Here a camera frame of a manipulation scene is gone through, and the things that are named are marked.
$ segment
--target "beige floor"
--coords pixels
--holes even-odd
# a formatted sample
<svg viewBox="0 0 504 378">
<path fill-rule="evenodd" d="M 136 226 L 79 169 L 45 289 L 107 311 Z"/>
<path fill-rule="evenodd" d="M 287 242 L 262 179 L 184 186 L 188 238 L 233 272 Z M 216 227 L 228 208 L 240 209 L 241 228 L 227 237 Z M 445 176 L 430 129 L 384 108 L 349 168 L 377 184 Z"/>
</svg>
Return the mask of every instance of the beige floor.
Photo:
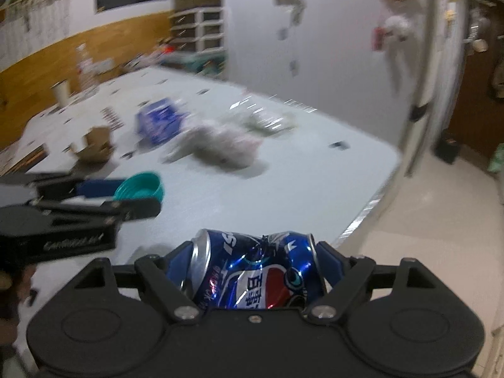
<svg viewBox="0 0 504 378">
<path fill-rule="evenodd" d="M 351 244 L 340 250 L 380 264 L 416 257 L 464 300 L 485 325 L 475 369 L 482 372 L 504 281 L 504 209 L 493 178 L 465 160 L 426 155 L 367 237 Z"/>
</svg>

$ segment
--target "hand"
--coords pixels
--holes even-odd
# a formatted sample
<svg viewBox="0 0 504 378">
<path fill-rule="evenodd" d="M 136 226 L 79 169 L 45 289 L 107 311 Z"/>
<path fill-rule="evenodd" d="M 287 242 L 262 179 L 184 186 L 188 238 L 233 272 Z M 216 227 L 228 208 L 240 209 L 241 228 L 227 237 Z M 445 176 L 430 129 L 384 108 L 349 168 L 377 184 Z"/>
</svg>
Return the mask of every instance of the hand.
<svg viewBox="0 0 504 378">
<path fill-rule="evenodd" d="M 35 266 L 27 266 L 23 270 L 21 280 L 13 286 L 12 278 L 6 273 L 0 271 L 0 291 L 8 291 L 13 289 L 15 304 L 25 301 L 31 290 L 31 278 L 36 270 Z M 3 299 L 0 301 L 0 306 L 8 306 L 11 302 Z M 0 345 L 9 345 L 16 341 L 18 336 L 18 320 L 16 318 L 5 319 L 0 318 Z"/>
</svg>

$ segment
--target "crushed soda can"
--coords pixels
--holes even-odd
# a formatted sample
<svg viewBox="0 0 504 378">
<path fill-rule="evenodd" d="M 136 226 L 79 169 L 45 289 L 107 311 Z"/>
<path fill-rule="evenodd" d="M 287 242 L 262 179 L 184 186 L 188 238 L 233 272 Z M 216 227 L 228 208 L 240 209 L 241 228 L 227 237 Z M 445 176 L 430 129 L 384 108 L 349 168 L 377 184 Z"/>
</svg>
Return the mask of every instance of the crushed soda can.
<svg viewBox="0 0 504 378">
<path fill-rule="evenodd" d="M 311 234 L 203 229 L 192 241 L 193 301 L 202 310 L 304 308 L 326 292 Z"/>
</svg>

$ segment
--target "clear bottle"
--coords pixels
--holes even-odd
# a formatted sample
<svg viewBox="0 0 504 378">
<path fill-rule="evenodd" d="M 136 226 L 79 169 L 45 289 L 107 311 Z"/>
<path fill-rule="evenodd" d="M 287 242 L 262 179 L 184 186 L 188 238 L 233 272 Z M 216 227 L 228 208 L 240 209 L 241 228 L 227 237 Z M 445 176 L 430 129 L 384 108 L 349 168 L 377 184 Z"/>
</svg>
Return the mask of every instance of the clear bottle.
<svg viewBox="0 0 504 378">
<path fill-rule="evenodd" d="M 84 98 L 89 98 L 98 92 L 98 80 L 95 77 L 93 59 L 86 49 L 86 44 L 77 47 L 77 73 Z"/>
</svg>

